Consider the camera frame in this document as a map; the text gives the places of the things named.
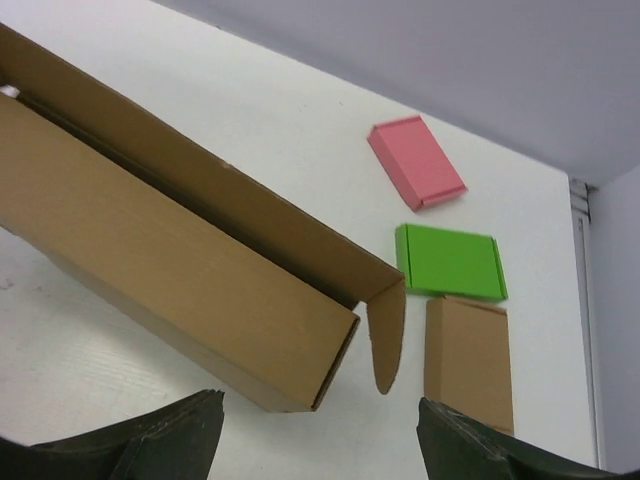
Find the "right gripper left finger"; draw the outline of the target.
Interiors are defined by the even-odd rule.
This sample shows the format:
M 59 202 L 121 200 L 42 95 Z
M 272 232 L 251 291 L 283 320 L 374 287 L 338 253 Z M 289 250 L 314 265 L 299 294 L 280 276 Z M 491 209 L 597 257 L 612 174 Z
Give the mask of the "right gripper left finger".
M 1 440 L 3 479 L 206 479 L 224 393 L 202 390 L 153 412 L 30 446 Z

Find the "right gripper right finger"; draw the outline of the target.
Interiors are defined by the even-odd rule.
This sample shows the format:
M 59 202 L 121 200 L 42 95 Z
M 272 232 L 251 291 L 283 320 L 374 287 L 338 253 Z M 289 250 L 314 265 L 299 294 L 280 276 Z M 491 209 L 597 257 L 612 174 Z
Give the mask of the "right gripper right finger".
M 447 405 L 419 402 L 417 436 L 430 480 L 638 480 L 577 463 L 494 430 Z

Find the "small brown cardboard box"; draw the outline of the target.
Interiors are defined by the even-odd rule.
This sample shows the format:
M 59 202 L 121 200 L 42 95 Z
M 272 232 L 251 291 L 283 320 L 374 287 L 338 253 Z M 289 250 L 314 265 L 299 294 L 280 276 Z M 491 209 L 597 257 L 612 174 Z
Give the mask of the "small brown cardboard box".
M 452 296 L 427 302 L 424 396 L 514 433 L 505 309 Z

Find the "large brown cardboard box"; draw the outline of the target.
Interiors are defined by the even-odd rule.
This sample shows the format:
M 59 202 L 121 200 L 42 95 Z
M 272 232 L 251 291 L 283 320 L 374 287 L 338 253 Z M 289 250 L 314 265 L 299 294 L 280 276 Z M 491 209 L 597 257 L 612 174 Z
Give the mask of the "large brown cardboard box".
M 1 223 L 272 412 L 314 411 L 364 303 L 387 393 L 403 275 L 9 27 Z

